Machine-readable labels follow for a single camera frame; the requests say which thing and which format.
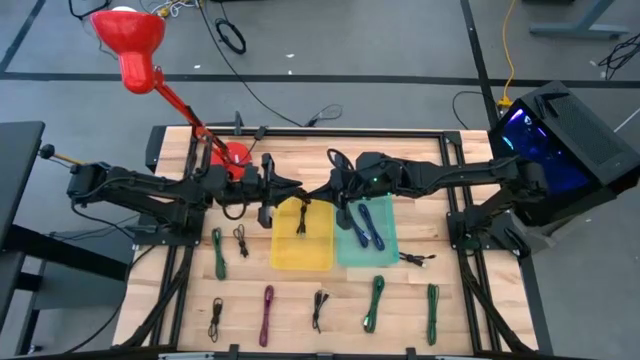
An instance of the wooden table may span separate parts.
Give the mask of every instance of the wooden table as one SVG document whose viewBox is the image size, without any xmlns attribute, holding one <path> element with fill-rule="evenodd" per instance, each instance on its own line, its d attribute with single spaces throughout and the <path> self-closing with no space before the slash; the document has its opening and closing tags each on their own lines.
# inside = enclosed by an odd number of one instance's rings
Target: wooden table
<svg viewBox="0 0 640 360">
<path fill-rule="evenodd" d="M 182 178 L 189 135 L 187 127 L 167 128 L 157 175 Z M 463 131 L 461 137 L 467 163 L 492 158 L 486 132 Z M 248 146 L 253 142 L 251 136 L 223 139 Z M 352 161 L 361 152 L 382 151 L 395 157 L 442 163 L 438 141 L 425 138 L 267 135 L 257 143 L 252 156 L 254 163 L 259 164 L 262 153 L 271 153 L 279 175 L 301 180 L 305 189 L 313 190 L 328 180 L 331 164 L 325 152 L 329 147 L 339 149 Z M 455 161 L 450 145 L 449 152 Z M 473 187 L 473 199 L 481 203 L 496 190 L 497 185 Z M 464 208 L 461 199 L 459 195 L 458 202 Z M 426 269 L 406 262 L 386 268 L 343 268 L 334 264 L 328 272 L 272 269 L 269 265 L 271 230 L 257 223 L 258 207 L 258 204 L 249 206 L 244 218 L 235 222 L 226 219 L 217 205 L 207 212 L 202 242 L 193 257 L 179 350 L 227 351 L 230 344 L 239 344 L 242 352 L 403 354 L 407 347 L 415 347 L 418 354 L 472 353 L 457 255 L 450 248 L 445 221 L 449 211 L 445 190 L 417 200 L 394 197 L 399 249 L 412 254 L 436 254 L 437 258 L 430 260 Z M 237 241 L 232 237 L 232 230 L 240 223 L 246 228 L 250 252 L 246 259 L 240 256 Z M 228 272 L 225 281 L 216 280 L 214 273 L 211 243 L 214 227 L 221 227 L 223 231 L 222 251 Z M 154 249 L 131 272 L 114 344 L 127 339 L 156 302 L 166 252 L 166 247 Z M 182 258 L 180 254 L 176 257 L 176 268 Z M 505 251 L 485 251 L 484 254 L 495 306 L 522 341 L 537 348 L 517 260 Z M 386 287 L 378 309 L 376 331 L 367 334 L 362 329 L 362 320 L 370 304 L 372 279 L 378 274 L 384 276 Z M 435 346 L 427 344 L 425 333 L 429 283 L 440 286 Z M 269 284 L 275 288 L 276 298 L 270 316 L 269 345 L 262 348 L 258 336 L 264 289 Z M 319 289 L 331 294 L 322 308 L 322 334 L 311 327 L 313 295 Z M 215 297 L 224 299 L 224 309 L 220 338 L 214 344 L 207 336 L 207 329 Z M 166 312 L 169 315 L 165 316 L 165 324 L 172 318 L 172 306 Z M 488 349 L 484 312 L 477 302 L 476 308 L 482 342 Z M 164 326 L 161 343 L 168 341 L 169 328 Z"/>
</svg>

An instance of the blue light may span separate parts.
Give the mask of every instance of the blue light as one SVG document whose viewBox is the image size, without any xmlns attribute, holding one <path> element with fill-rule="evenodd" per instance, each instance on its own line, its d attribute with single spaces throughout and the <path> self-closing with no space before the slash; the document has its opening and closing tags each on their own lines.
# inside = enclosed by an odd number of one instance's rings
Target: blue light
<svg viewBox="0 0 640 360">
<path fill-rule="evenodd" d="M 518 111 L 515 112 L 515 114 L 511 115 L 511 119 L 509 119 L 509 121 L 517 118 L 518 116 L 522 115 L 523 111 L 522 109 L 518 109 Z"/>
<path fill-rule="evenodd" d="M 504 140 L 504 142 L 507 143 L 507 145 L 509 145 L 509 147 L 511 148 L 511 150 L 513 150 L 513 144 L 511 143 L 511 140 L 507 139 L 506 136 L 502 137 L 502 140 Z"/>
</svg>

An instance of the red lamp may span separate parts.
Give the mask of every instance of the red lamp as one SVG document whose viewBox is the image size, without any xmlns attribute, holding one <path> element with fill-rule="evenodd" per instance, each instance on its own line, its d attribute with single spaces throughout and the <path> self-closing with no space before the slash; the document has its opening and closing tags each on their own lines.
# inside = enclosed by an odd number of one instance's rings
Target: red lamp
<svg viewBox="0 0 640 360">
<path fill-rule="evenodd" d="M 244 165 L 251 162 L 251 154 L 244 144 L 224 143 L 212 134 L 186 105 L 164 83 L 164 74 L 154 66 L 151 56 L 164 37 L 164 20 L 156 15 L 134 11 L 98 11 L 91 14 L 96 34 L 117 55 L 124 86 L 134 94 L 156 90 L 191 124 L 199 141 L 212 140 L 211 163 L 223 165 L 237 180 L 244 174 Z"/>
</svg>

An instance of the gray floor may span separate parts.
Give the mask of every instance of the gray floor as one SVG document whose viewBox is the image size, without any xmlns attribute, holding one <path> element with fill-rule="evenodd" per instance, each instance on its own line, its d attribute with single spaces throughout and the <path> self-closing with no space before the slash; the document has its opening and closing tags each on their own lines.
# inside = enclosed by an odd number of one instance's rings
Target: gray floor
<svg viewBox="0 0 640 360">
<path fill-rule="evenodd" d="M 75 1 L 83 6 L 100 1 Z M 139 9 L 138 1 L 127 3 Z M 501 24 L 508 0 L 474 0 L 472 10 L 491 78 L 506 78 L 508 66 L 501 43 Z M 590 1 L 573 6 L 549 6 L 518 1 L 509 28 L 509 44 L 518 79 L 598 80 L 602 69 L 590 61 L 608 54 L 615 43 L 531 37 L 531 21 L 579 18 Z M 0 53 L 3 53 L 31 11 L 35 0 L 3 0 L 0 13 Z M 228 53 L 243 74 L 420 75 L 476 77 L 468 36 L 457 1 L 437 0 L 264 0 L 230 2 L 230 19 L 248 43 L 244 56 Z M 629 26 L 640 5 L 618 0 L 602 22 Z M 211 18 L 219 7 L 209 6 Z M 117 73 L 117 62 L 98 52 L 89 24 L 72 18 L 66 2 L 48 0 L 11 62 L 11 72 Z M 155 62 L 166 73 L 229 74 L 210 42 L 199 13 L 183 9 L 167 21 L 165 40 Z M 640 58 L 633 59 L 617 80 L 639 80 Z M 180 82 L 171 84 L 206 121 L 229 121 L 234 111 L 250 125 L 285 126 L 253 100 L 239 83 Z M 332 127 L 395 127 L 459 129 L 451 98 L 477 87 L 400 84 L 257 83 L 252 89 L 270 106 L 299 121 L 322 107 L 339 103 L 342 118 Z M 512 98 L 531 89 L 513 88 Z M 499 98 L 501 88 L 493 89 Z M 574 92 L 612 128 L 640 106 L 640 89 L 575 89 Z M 134 96 L 119 82 L 0 81 L 0 121 L 42 120 L 44 141 L 83 160 L 104 160 L 145 171 L 146 134 L 153 125 L 183 120 L 157 94 Z M 487 129 L 482 98 L 461 96 L 457 108 L 473 129 Z M 640 119 L 620 131 L 640 150 Z M 81 230 L 98 225 L 68 209 L 64 195 L 67 170 L 37 161 L 17 223 L 34 230 Z M 535 255 L 540 291 L 553 347 L 558 355 L 598 359 L 631 359 L 640 351 L 640 245 L 635 236 L 640 192 L 575 219 L 557 246 Z M 117 221 L 128 211 L 96 205 L 90 214 Z M 13 318 L 28 294 L 16 295 Z M 43 312 L 35 342 L 47 352 L 60 352 L 82 341 L 112 312 L 114 306 Z M 0 338 L 0 356 L 8 356 L 2 341 L 16 333 L 7 326 Z M 113 324 L 85 349 L 110 344 Z"/>
</svg>

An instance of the teal tray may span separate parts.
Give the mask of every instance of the teal tray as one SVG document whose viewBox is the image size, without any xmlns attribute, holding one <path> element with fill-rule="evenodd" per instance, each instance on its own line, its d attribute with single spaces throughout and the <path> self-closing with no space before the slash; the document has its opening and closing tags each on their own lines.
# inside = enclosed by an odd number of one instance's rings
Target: teal tray
<svg viewBox="0 0 640 360">
<path fill-rule="evenodd" d="M 349 204 L 349 210 L 351 210 L 356 224 L 368 233 L 369 230 L 358 212 L 358 205 L 361 203 L 367 205 L 373 224 L 382 237 L 385 248 L 380 251 L 371 241 L 369 246 L 363 248 L 353 229 L 344 230 L 336 225 L 334 228 L 338 264 L 345 267 L 371 267 L 397 263 L 399 259 L 398 238 L 391 196 L 360 200 Z"/>
</svg>

